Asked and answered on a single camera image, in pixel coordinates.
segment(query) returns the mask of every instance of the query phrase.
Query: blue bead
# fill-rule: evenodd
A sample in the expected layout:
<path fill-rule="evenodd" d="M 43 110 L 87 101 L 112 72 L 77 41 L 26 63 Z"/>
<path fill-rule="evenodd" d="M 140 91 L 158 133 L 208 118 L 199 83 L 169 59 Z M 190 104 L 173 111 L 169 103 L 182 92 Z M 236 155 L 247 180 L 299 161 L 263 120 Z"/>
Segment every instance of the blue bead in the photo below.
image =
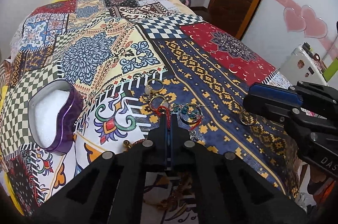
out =
<path fill-rule="evenodd" d="M 187 114 L 188 109 L 189 109 L 188 106 L 184 106 L 184 107 L 181 109 L 181 113 Z"/>
<path fill-rule="evenodd" d="M 175 113 L 177 113 L 177 112 L 179 111 L 179 105 L 176 104 L 176 103 L 174 103 L 174 104 L 172 105 L 172 110 L 173 110 Z"/>
<path fill-rule="evenodd" d="M 196 117 L 196 114 L 191 112 L 188 114 L 188 116 L 191 118 L 191 119 L 194 119 Z"/>

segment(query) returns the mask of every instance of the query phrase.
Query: bed sheet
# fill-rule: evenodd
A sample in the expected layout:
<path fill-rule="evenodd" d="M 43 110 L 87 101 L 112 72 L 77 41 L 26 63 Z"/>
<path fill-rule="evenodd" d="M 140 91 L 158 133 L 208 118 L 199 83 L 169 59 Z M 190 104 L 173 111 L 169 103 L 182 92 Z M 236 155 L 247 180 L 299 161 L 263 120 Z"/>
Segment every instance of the bed sheet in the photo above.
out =
<path fill-rule="evenodd" d="M 209 105 L 202 110 L 205 118 L 196 129 L 196 141 L 215 153 L 233 151 L 295 198 L 295 142 L 282 126 L 265 118 L 258 117 L 253 126 L 243 126 L 238 118 L 252 83 L 284 88 L 290 83 L 201 17 L 183 14 L 169 0 L 67 0 L 37 8 L 17 34 L 5 80 L 0 143 L 2 164 L 26 215 L 102 152 L 123 152 L 123 140 L 146 138 L 158 126 L 157 115 L 142 99 L 151 78 L 163 82 L 161 95 L 171 105 Z M 73 84 L 84 99 L 73 146 L 63 156 L 35 143 L 27 115 L 29 99 L 59 78 Z M 182 122 L 180 126 L 189 128 Z M 166 198 L 178 183 L 179 178 L 165 173 L 149 174 L 145 199 Z M 149 223 L 151 217 L 152 223 L 198 223 L 192 190 L 187 191 L 171 210 L 144 203 L 142 221 Z"/>

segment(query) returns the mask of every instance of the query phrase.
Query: heart sticker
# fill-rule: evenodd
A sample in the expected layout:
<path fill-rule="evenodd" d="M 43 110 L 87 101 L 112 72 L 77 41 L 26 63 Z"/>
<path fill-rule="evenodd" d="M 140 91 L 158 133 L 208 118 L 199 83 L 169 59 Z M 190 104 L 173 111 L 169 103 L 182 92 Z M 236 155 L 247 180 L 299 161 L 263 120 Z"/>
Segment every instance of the heart sticker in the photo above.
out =
<path fill-rule="evenodd" d="M 301 7 L 301 17 L 305 19 L 305 37 L 323 38 L 327 35 L 326 23 L 317 18 L 315 11 L 310 6 Z"/>
<path fill-rule="evenodd" d="M 295 13 L 295 10 L 290 7 L 286 7 L 284 9 L 284 21 L 288 32 L 290 31 L 301 32 L 306 28 L 305 19 L 299 17 Z"/>

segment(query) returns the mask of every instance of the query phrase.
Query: checkered pattern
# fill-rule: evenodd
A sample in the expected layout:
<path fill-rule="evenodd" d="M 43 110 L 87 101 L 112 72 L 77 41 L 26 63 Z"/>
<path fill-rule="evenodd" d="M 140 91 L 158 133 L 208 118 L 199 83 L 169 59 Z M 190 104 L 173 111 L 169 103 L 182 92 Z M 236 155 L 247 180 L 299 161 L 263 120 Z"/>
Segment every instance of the checkered pattern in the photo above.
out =
<path fill-rule="evenodd" d="M 96 24 L 98 24 L 101 20 L 103 20 L 105 18 L 111 18 L 109 10 L 106 10 L 105 12 L 100 13 L 93 20 L 91 20 L 87 25 L 82 27 L 82 29 L 84 29 L 84 30 L 89 29 L 89 28 L 95 26 Z"/>
<path fill-rule="evenodd" d="M 58 62 L 42 69 L 28 71 L 19 83 L 10 89 L 3 104 L 0 132 L 4 156 L 14 153 L 21 145 L 34 142 L 28 126 L 28 101 L 41 87 L 61 77 Z"/>
<path fill-rule="evenodd" d="M 56 37 L 55 49 L 53 52 L 53 60 L 59 59 L 67 50 L 67 45 L 70 44 L 71 40 L 79 34 L 82 30 L 76 29 L 72 32 L 67 31 L 66 34 L 62 34 Z"/>
<path fill-rule="evenodd" d="M 180 30 L 179 26 L 199 22 L 204 22 L 199 16 L 177 14 L 138 21 L 138 24 L 150 39 L 182 39 L 187 38 L 187 36 Z"/>

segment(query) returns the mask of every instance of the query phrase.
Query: patterned blanket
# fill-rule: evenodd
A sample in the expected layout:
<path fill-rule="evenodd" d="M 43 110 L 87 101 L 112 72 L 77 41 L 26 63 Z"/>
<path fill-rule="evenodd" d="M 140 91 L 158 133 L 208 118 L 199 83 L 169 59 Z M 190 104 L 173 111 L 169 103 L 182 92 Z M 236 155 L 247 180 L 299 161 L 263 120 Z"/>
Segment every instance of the patterned blanket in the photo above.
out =
<path fill-rule="evenodd" d="M 163 81 L 161 95 L 171 105 L 209 105 L 196 128 L 209 151 L 233 151 L 285 195 L 297 194 L 295 143 L 278 124 L 258 118 L 244 126 L 238 117 L 252 83 L 290 83 L 239 40 L 181 13 L 169 0 L 67 0 L 39 7 L 16 34 L 12 58 L 0 142 L 2 163 L 26 215 L 102 152 L 123 152 L 123 140 L 133 143 L 158 126 L 158 116 L 142 99 L 150 78 Z M 59 78 L 84 100 L 73 146 L 63 156 L 34 142 L 27 115 L 29 99 Z M 145 199 L 154 193 L 166 198 L 178 183 L 164 173 L 148 175 Z M 188 189 L 166 211 L 144 203 L 142 221 L 151 214 L 152 223 L 198 223 L 191 196 Z"/>

